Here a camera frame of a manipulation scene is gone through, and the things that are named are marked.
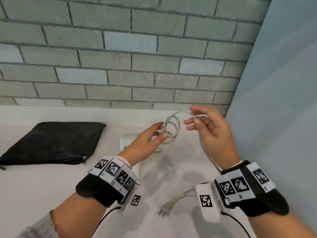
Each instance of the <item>wall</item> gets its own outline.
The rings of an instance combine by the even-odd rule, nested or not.
[[[272,0],[227,115],[256,161],[317,232],[317,0]]]
[[[1,0],[0,104],[223,115],[270,0]]]

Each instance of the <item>coiled cable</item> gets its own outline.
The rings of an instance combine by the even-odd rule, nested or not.
[[[180,121],[179,121],[178,117],[175,116],[175,115],[178,114],[178,113],[188,113],[190,116],[192,116],[193,119],[196,119],[196,117],[195,117],[191,112],[185,111],[185,110],[176,111],[176,112],[174,112],[172,115],[168,116],[168,117],[165,119],[165,121],[164,121],[164,123],[162,124],[162,126],[161,126],[161,133],[168,133],[168,134],[170,135],[170,136],[166,139],[166,141],[163,143],[163,145],[165,145],[165,144],[171,144],[171,143],[172,143],[172,144],[171,144],[171,146],[170,146],[169,148],[164,149],[164,150],[155,151],[155,153],[166,152],[166,151],[170,150],[170,149],[173,147],[174,142],[175,142],[175,139],[177,138],[177,135],[178,135],[179,130],[180,130]],[[174,118],[174,119],[177,121],[177,125],[176,125],[174,122],[171,121],[172,118]],[[176,131],[174,135],[173,135],[171,132],[168,132],[168,131],[166,130],[168,124],[172,124],[172,125],[174,126],[175,131]],[[209,155],[206,153],[206,149],[205,149],[205,147],[204,147],[203,140],[202,140],[201,135],[200,135],[199,132],[198,132],[198,138],[199,138],[200,146],[201,146],[201,148],[202,148],[203,151],[204,151],[204,154],[207,156],[207,158],[208,158],[209,161],[213,164],[213,166],[217,169],[217,171],[218,171],[219,173],[221,173],[221,170],[220,170],[219,166],[218,166],[218,165],[214,162],[214,160],[213,160],[211,157],[209,157]]]

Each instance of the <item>light blue wall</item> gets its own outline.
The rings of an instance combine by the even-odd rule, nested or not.
[[[317,232],[317,0],[272,0],[226,119]]]

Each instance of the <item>left hand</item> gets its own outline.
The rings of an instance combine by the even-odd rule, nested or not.
[[[118,155],[125,158],[131,166],[150,157],[157,147],[168,138],[168,133],[163,133],[157,136],[155,140],[151,141],[153,136],[159,134],[157,130],[161,129],[162,124],[163,122],[155,123],[147,130],[140,133],[137,138]]]

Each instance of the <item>sleeve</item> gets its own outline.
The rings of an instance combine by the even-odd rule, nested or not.
[[[16,238],[60,238],[55,231],[55,225],[50,213],[36,222],[33,226],[24,229]]]

